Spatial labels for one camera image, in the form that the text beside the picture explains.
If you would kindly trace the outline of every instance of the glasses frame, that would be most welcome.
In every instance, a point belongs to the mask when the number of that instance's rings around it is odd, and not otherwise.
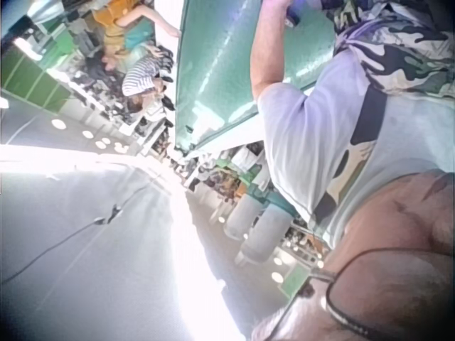
[[[277,324],[274,326],[273,330],[270,332],[270,335],[265,339],[265,341],[273,341],[274,337],[277,336],[279,330],[280,330],[280,325],[283,323],[284,318],[286,317],[287,313],[289,310],[292,308],[293,304],[297,300],[297,298],[305,298],[308,297],[309,294],[312,295],[311,289],[313,289],[312,286],[309,286],[309,282],[311,279],[318,279],[320,281],[323,281],[325,283],[329,283],[328,288],[325,293],[325,298],[326,298],[326,307],[327,311],[330,313],[331,317],[338,323],[340,323],[342,326],[348,328],[350,331],[354,332],[357,335],[360,335],[362,337],[365,337],[371,341],[400,341],[399,338],[393,337],[391,335],[388,335],[387,333],[380,332],[379,330],[376,330],[374,328],[370,328],[367,326],[364,326],[362,323],[359,323],[356,319],[346,315],[343,311],[337,309],[335,305],[332,303],[330,299],[330,292],[335,285],[336,281],[338,278],[341,276],[341,274],[358,258],[366,255],[366,254],[371,254],[375,252],[391,252],[391,251],[399,251],[399,252],[407,252],[407,253],[413,253],[413,252],[418,252],[420,254],[438,254],[441,256],[448,256],[451,258],[454,258],[453,255],[450,254],[445,254],[441,252],[432,252],[432,251],[427,251],[427,250],[421,250],[421,249],[405,249],[405,248],[381,248],[381,249],[371,249],[368,251],[364,251],[359,253],[357,256],[352,258],[337,274],[330,272],[330,271],[325,271],[323,269],[312,269],[309,276],[306,278],[305,282],[301,285],[299,290],[295,293],[294,297],[289,301],[287,304],[286,308],[284,309],[283,313],[281,314],[280,318],[277,321]]]

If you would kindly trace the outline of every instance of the white t-shirt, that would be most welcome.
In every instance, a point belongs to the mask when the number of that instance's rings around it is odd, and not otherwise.
[[[349,50],[321,73],[307,97],[289,84],[269,86],[258,99],[265,151],[275,186],[309,221],[353,134],[368,80]],[[339,205],[324,238],[331,247],[364,200],[390,181],[433,168],[454,171],[454,101],[389,96],[367,166]]]

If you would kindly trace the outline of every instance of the eyeglasses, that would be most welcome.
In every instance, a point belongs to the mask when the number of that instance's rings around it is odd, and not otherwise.
[[[451,313],[453,278],[451,255],[409,249],[364,252],[338,274],[312,270],[265,341],[279,334],[297,299],[315,294],[311,280],[329,283],[326,310],[355,334],[372,341],[418,340]]]

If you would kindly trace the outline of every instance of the cable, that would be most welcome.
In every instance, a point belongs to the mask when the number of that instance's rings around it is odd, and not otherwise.
[[[27,270],[30,266],[32,266],[34,263],[37,262],[37,260],[39,260],[42,256],[44,256],[45,254],[47,254],[48,252],[56,249],[57,247],[59,247],[60,245],[66,243],[68,240],[70,240],[71,238],[73,238],[75,235],[81,233],[82,231],[85,231],[86,229],[88,229],[89,227],[93,226],[93,225],[102,225],[104,224],[104,218],[98,218],[97,220],[95,220],[94,222],[91,222],[89,223],[89,225],[85,225],[82,229],[79,229],[78,231],[70,234],[68,237],[64,238],[63,240],[61,240],[60,242],[58,242],[57,244],[51,246],[51,247],[48,247],[46,250],[44,250],[43,252],[41,252],[38,256],[36,256],[32,261],[30,261],[27,265],[25,265],[21,270],[17,271],[15,274],[9,276],[7,279],[4,279],[2,282],[1,282],[1,285],[5,285],[9,282],[11,282],[12,280],[14,280],[17,276],[19,276],[20,274],[22,274],[25,270]]]
[[[32,117],[29,121],[27,121],[21,128],[17,129],[16,132],[9,138],[9,140],[5,143],[5,145],[10,144],[11,141],[13,141],[16,136],[18,136],[21,131],[23,131],[26,127],[28,127],[30,124],[33,123],[37,119],[37,116]]]
[[[51,246],[51,247],[48,247],[46,250],[44,250],[43,252],[41,252],[38,256],[36,256],[32,261],[30,261],[27,265],[25,265],[21,270],[17,271],[16,273],[14,273],[13,275],[9,276],[7,279],[4,279],[2,282],[1,282],[1,285],[6,285],[8,284],[9,282],[11,282],[12,280],[14,280],[15,278],[17,278],[18,276],[20,276],[25,270],[27,270],[28,268],[30,268],[30,266],[32,266],[33,264],[35,264],[41,257],[43,257],[45,254],[47,254],[48,252],[56,249],[57,247],[59,247],[60,245],[63,245],[64,243],[66,243],[68,240],[70,240],[71,238],[73,238],[74,236],[78,235],[79,233],[85,231],[86,229],[88,229],[89,227],[93,226],[93,225],[107,225],[107,224],[110,224],[112,222],[112,220],[114,220],[116,217],[118,217],[122,212],[123,212],[123,207],[125,207],[136,195],[138,195],[140,192],[142,192],[143,190],[145,190],[146,188],[148,188],[150,185],[152,185],[154,183],[154,181],[156,179],[158,179],[162,174],[163,174],[164,170],[161,171],[159,174],[156,175],[155,178],[151,179],[150,182],[148,182],[145,186],[142,186],[140,187],[139,189],[135,190],[122,204],[122,206],[117,206],[117,204],[114,204],[114,206],[112,207],[112,211],[111,211],[111,215],[109,216],[109,218],[97,218],[95,219],[93,222],[91,222],[89,225],[85,225],[83,228],[79,229],[78,231],[70,234],[69,236],[67,236],[66,238],[64,238],[63,240],[61,240],[60,242],[58,242],[57,244]]]

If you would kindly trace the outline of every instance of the striped shirt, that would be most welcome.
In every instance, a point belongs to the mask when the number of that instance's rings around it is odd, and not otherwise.
[[[153,79],[158,73],[158,61],[154,57],[146,55],[127,72],[122,84],[123,94],[132,96],[152,90],[154,88]]]

